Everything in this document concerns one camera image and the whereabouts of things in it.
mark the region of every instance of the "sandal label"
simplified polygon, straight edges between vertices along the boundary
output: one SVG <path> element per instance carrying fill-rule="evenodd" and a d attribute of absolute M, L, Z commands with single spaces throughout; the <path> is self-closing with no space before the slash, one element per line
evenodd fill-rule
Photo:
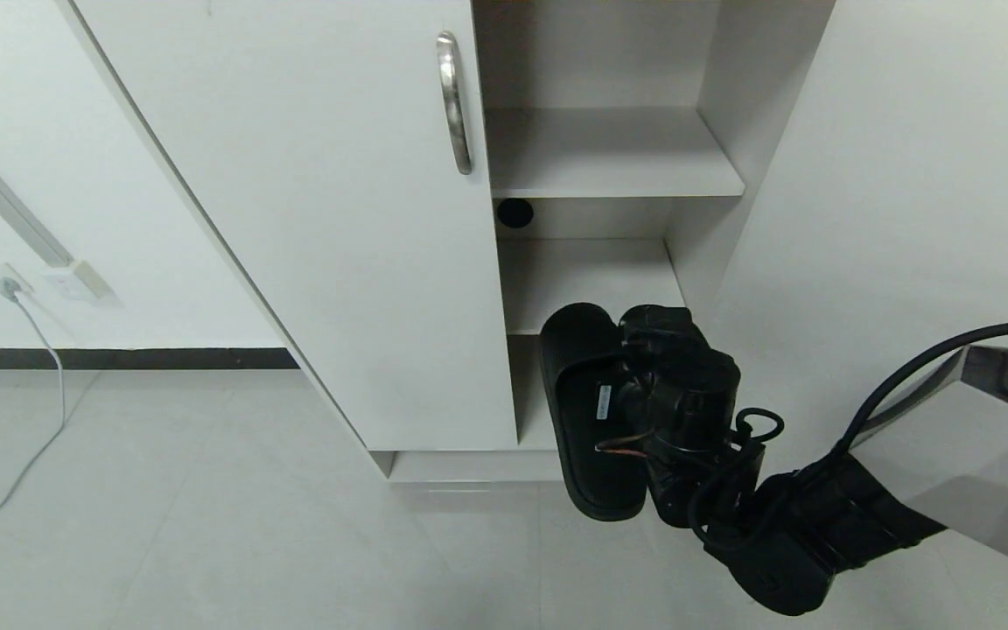
<path fill-rule="evenodd" d="M 612 397 L 612 384 L 603 384 L 603 386 L 597 390 L 597 419 L 604 420 L 609 417 L 609 398 Z"/>

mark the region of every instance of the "slide sandal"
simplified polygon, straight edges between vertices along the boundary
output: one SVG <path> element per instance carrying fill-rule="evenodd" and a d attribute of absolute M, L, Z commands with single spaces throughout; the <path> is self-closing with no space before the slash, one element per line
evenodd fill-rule
<path fill-rule="evenodd" d="M 633 432 L 613 398 L 625 382 L 620 331 L 601 306 L 572 303 L 551 314 L 539 334 L 543 387 L 571 499 L 596 520 L 633 518 L 644 507 L 643 460 L 599 454 L 604 439 Z"/>

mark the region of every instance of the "round hole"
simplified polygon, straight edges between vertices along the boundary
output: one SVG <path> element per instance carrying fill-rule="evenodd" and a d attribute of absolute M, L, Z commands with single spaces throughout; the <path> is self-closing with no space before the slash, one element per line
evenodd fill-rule
<path fill-rule="evenodd" d="M 535 211 L 527 200 L 507 199 L 496 207 L 496 219 L 505 228 L 519 230 L 526 227 L 535 218 Z"/>

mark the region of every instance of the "black baseboard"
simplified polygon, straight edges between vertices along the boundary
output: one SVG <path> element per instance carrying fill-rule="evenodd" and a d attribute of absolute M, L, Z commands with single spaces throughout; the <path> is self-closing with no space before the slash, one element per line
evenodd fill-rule
<path fill-rule="evenodd" d="M 56 349 L 67 370 L 295 370 L 286 348 Z M 0 348 L 0 370 L 52 370 L 39 348 Z"/>

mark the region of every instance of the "wall socket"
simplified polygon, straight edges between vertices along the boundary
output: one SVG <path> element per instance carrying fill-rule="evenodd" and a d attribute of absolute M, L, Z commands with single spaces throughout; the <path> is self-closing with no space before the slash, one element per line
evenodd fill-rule
<path fill-rule="evenodd" d="M 15 280 L 17 286 L 21 287 L 21 292 L 27 292 L 27 294 L 33 292 L 33 287 L 29 286 L 29 283 L 22 276 L 18 275 L 15 268 L 11 267 L 8 262 L 0 262 L 0 280 L 3 278 L 12 278 Z"/>
<path fill-rule="evenodd" d="M 110 291 L 91 264 L 83 260 L 77 260 L 69 267 L 46 268 L 41 275 L 65 299 L 98 302 Z"/>

